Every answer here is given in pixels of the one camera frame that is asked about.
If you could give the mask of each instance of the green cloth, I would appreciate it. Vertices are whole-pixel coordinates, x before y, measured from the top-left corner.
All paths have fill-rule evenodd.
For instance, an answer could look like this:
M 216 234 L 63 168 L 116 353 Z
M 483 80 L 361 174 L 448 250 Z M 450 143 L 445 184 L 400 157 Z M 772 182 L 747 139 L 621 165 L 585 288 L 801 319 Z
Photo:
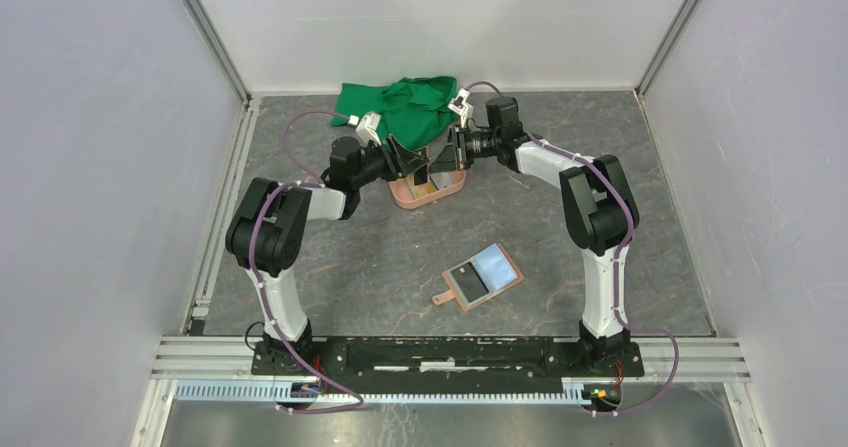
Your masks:
M 377 128 L 381 139 L 394 134 L 401 145 L 416 150 L 432 142 L 459 118 L 448 109 L 456 92 L 453 77 L 404 77 L 387 87 L 342 84 L 336 112 L 358 116 L 377 112 L 381 116 Z M 333 125 L 346 122 L 334 118 Z

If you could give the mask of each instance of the white wall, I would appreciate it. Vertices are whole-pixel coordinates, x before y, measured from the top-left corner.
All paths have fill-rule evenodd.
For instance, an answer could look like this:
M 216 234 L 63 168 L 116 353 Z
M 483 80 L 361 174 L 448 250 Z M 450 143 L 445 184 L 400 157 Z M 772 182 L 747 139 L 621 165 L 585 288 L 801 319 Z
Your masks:
M 848 3 L 703 0 L 647 112 L 778 446 L 844 445 Z
M 682 0 L 202 0 L 254 91 L 448 74 L 509 89 L 636 85 Z
M 127 445 L 240 102 L 180 0 L 0 0 L 0 32 L 0 445 Z

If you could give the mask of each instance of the black base bar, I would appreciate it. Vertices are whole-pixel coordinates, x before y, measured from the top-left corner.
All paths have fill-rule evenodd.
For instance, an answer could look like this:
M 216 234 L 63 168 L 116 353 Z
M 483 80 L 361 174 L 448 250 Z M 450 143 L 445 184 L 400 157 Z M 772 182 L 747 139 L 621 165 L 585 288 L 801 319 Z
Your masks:
M 626 342 L 591 363 L 578 342 L 555 337 L 312 337 L 294 344 L 313 366 L 364 394 L 559 393 L 563 377 L 642 377 L 639 346 Z M 450 370 L 446 367 L 475 367 Z M 256 344 L 251 373 L 306 372 L 279 340 Z

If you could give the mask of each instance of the purple cable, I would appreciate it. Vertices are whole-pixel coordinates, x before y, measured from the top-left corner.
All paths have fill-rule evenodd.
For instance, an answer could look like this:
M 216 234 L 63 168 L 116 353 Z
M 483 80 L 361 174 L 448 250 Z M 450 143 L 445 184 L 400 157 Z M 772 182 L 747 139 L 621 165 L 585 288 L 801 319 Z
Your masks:
M 300 167 L 301 170 L 303 170 L 307 174 L 314 177 L 316 182 L 322 183 L 321 182 L 321 175 L 319 175 L 314 170 L 310 169 L 308 165 L 304 164 L 297 157 L 295 157 L 294 154 L 292 154 L 292 152 L 291 152 L 291 148 L 289 147 L 289 131 L 291 130 L 292 125 L 294 124 L 294 122 L 297 119 L 304 117 L 306 115 L 309 115 L 309 114 L 326 114 L 326 115 L 332 115 L 333 117 L 339 117 L 339 118 L 342 118 L 342 119 L 349 119 L 350 116 L 340 114 L 338 112 L 332 112 L 332 111 L 329 111 L 329 110 L 307 110 L 306 112 L 301 112 L 301 113 L 297 114 L 292 120 L 289 121 L 289 123 L 283 129 L 283 137 L 282 137 L 283 152 L 285 152 L 286 155 L 289 157 L 289 159 L 291 159 L 291 161 L 294 162 L 294 165 Z
M 465 90 L 471 92 L 471 89 L 477 87 L 478 85 L 486 85 L 488 87 L 491 87 L 492 90 L 494 90 L 499 97 L 503 97 L 503 92 L 501 92 L 501 89 L 497 88 L 495 84 L 489 82 L 488 80 L 478 80 L 477 82 L 471 82 L 465 87 Z
M 630 208 L 627 207 L 627 203 L 624 202 L 624 199 L 621 197 L 621 194 L 619 194 L 618 191 L 615 190 L 615 187 L 612 186 L 612 183 L 607 180 L 604 174 L 602 174 L 601 171 L 598 170 L 598 168 L 595 167 L 591 161 L 579 155 L 576 155 L 573 152 L 569 152 L 565 149 L 561 149 L 549 143 L 542 142 L 538 137 L 529 132 L 527 133 L 527 135 L 530 137 L 530 140 L 532 140 L 536 145 L 538 145 L 542 149 L 585 165 L 586 168 L 589 169 L 592 174 L 594 174 L 598 178 L 598 180 L 601 181 L 602 184 L 604 184 L 604 187 L 607 189 L 607 192 L 612 195 L 612 198 L 615 199 L 615 201 L 621 207 L 621 210 L 624 212 L 624 217 L 627 219 L 627 233 L 624 234 L 624 238 L 621 239 L 621 243 L 618 244 L 618 247 L 615 248 L 615 251 L 613 252 L 612 256 L 612 275 L 614 289 L 612 303 L 613 307 L 615 308 L 613 313 L 615 314 L 615 319 L 618 321 L 618 323 L 621 324 L 621 326 L 625 329 L 633 332 L 634 334 L 661 334 L 665 337 L 668 337 L 669 340 L 671 340 L 671 346 L 674 348 L 674 363 L 671 366 L 671 373 L 668 375 L 668 380 L 665 381 L 665 384 L 663 384 L 660 390 L 658 390 L 657 393 L 654 394 L 654 396 L 650 399 L 642 402 L 641 404 L 636 404 L 634 406 L 627 407 L 626 409 L 621 409 L 614 412 L 596 412 L 596 414 L 601 415 L 602 417 L 616 417 L 618 415 L 626 414 L 628 412 L 636 412 L 638 410 L 642 410 L 645 407 L 648 407 L 655 403 L 657 400 L 660 399 L 660 397 L 665 395 L 666 391 L 668 391 L 668 388 L 674 381 L 674 376 L 677 375 L 677 366 L 680 364 L 680 347 L 677 345 L 677 339 L 674 338 L 674 334 L 672 334 L 670 331 L 666 329 L 634 329 L 621 317 L 621 313 L 619 312 L 619 309 L 621 308 L 621 299 L 618 296 L 620 265 L 619 257 L 621 256 L 621 251 L 624 250 L 624 247 L 626 247 L 627 244 L 630 243 L 630 240 L 633 238 L 633 230 L 635 229 L 633 222 L 633 214 L 630 213 Z
M 281 193 L 290 190 L 292 187 L 312 187 L 312 188 L 320 188 L 322 185 L 318 184 L 299 184 L 297 182 L 286 182 L 285 184 L 280 184 L 276 189 L 274 189 L 271 194 L 268 195 L 268 198 L 265 199 L 265 203 L 262 204 L 262 208 L 259 209 L 259 215 L 256 217 L 256 223 L 253 224 L 253 232 L 250 234 L 250 243 L 248 244 L 247 250 L 247 261 L 250 265 L 250 270 L 253 272 L 253 275 L 256 276 L 257 282 L 264 282 L 265 280 L 262 277 L 262 274 L 259 273 L 259 269 L 256 268 L 256 238 L 259 235 L 259 228 L 262 226 L 262 220 L 265 218 L 265 215 L 268 213 L 268 209 L 271 208 L 271 204 L 274 202 L 274 199 L 277 198 Z M 270 302 L 268 301 L 268 294 L 266 292 L 265 287 L 259 289 L 259 297 L 261 298 L 262 310 L 265 312 L 265 316 L 270 319 L 271 325 L 274 327 L 274 332 L 277 333 L 277 336 L 283 342 L 283 345 L 286 346 L 286 350 L 294 357 L 294 359 L 303 366 L 304 369 L 308 370 L 312 375 L 318 377 L 323 382 L 326 382 L 336 389 L 353 396 L 356 399 L 355 404 L 348 405 L 339 405 L 335 407 L 326 407 L 323 409 L 307 409 L 307 410 L 293 410 L 289 409 L 289 413 L 292 414 L 331 414 L 333 412 L 346 412 L 349 410 L 354 410 L 361 407 L 365 403 L 365 399 L 362 398 L 361 395 L 354 392 L 352 389 L 345 387 L 344 385 L 336 382 L 325 374 L 322 374 L 315 367 L 309 365 L 309 362 L 305 361 L 303 357 L 298 355 L 297 351 L 292 347 L 291 342 L 286 338 L 286 334 L 283 332 L 283 329 L 280 328 L 278 322 L 276 322 L 276 318 L 271 312 Z

